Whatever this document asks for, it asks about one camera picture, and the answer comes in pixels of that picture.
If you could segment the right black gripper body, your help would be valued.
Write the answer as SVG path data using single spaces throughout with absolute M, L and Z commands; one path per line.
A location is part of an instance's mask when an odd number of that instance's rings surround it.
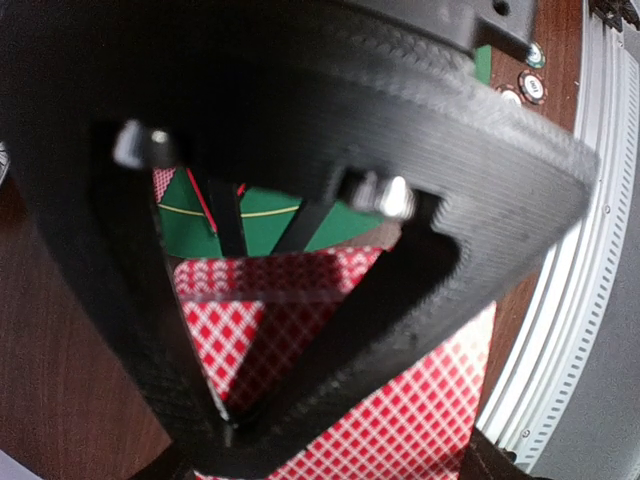
M 459 51 L 489 45 L 513 58 L 527 56 L 535 1 L 347 1 L 347 6 L 430 36 Z

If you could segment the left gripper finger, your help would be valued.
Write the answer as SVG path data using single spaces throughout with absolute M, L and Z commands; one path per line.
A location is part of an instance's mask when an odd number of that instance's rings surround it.
M 477 428 L 462 460 L 462 480 L 532 480 Z

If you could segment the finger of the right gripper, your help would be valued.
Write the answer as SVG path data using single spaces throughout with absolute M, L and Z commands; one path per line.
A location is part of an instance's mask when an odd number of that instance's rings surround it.
M 596 154 L 476 76 L 534 1 L 5 1 L 1 140 L 91 323 L 196 472 L 261 479 L 525 277 Z M 291 264 L 379 218 L 397 243 L 283 379 L 223 410 L 161 240 L 190 171 L 216 253 Z

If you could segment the green poker chip stack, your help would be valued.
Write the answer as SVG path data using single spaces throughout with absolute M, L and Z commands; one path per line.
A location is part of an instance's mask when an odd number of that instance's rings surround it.
M 533 69 L 542 69 L 545 66 L 546 55 L 542 47 L 537 42 L 532 42 L 529 45 L 526 64 Z

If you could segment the pink card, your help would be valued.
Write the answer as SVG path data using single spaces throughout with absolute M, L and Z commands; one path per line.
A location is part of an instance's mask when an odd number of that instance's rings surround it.
M 161 203 L 162 199 L 176 173 L 175 168 L 154 169 L 153 170 L 153 186 L 154 196 L 157 203 Z

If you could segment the triangular black red dealer button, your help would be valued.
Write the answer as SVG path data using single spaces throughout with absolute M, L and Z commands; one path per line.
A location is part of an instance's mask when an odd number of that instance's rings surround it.
M 186 171 L 213 231 L 219 237 L 244 237 L 240 202 L 247 186 L 214 179 L 198 168 Z

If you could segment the pink playing card deck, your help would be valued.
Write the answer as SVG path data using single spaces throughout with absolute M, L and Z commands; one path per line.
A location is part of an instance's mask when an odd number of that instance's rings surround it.
M 457 248 L 181 263 L 174 281 L 229 412 L 208 479 L 455 479 L 494 308 L 450 290 Z

